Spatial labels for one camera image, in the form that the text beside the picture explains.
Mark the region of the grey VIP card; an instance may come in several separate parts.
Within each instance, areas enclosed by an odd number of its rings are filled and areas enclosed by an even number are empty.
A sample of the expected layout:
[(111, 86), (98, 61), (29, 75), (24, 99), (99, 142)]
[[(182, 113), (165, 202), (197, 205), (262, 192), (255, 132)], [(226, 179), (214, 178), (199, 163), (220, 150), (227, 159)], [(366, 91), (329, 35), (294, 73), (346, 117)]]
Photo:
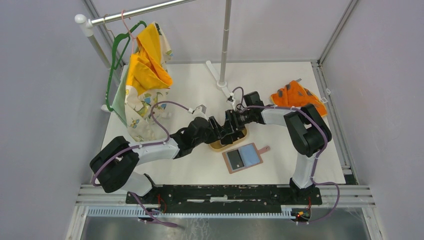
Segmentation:
[(226, 155), (231, 170), (235, 171), (245, 166), (241, 154), (237, 149), (228, 151)]

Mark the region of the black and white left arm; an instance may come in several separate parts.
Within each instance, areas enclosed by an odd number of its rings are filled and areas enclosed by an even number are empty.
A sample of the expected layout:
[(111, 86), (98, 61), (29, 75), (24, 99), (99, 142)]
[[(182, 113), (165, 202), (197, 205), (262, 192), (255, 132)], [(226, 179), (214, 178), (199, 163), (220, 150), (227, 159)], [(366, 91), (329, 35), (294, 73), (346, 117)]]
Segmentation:
[(105, 193), (124, 190), (151, 204), (157, 198), (157, 190), (146, 174), (134, 171), (137, 166), (185, 157), (198, 145), (221, 140), (226, 133), (225, 127), (211, 116), (196, 117), (166, 139), (131, 145), (123, 136), (117, 136), (91, 160), (89, 166), (94, 174), (91, 182)]

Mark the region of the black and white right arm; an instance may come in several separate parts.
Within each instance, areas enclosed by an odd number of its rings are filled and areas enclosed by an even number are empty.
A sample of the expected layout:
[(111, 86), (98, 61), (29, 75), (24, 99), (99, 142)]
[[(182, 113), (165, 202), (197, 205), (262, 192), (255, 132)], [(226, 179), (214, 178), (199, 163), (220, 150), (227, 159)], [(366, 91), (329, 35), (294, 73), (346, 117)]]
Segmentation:
[(314, 180), (319, 156), (323, 153), (332, 134), (317, 109), (307, 103), (302, 107), (264, 105), (258, 92), (242, 97), (243, 109), (227, 110), (222, 128), (217, 132), (221, 145), (227, 147), (242, 137), (250, 123), (286, 127), (297, 159), (293, 176), (289, 180), (289, 199), (302, 204), (317, 186)]

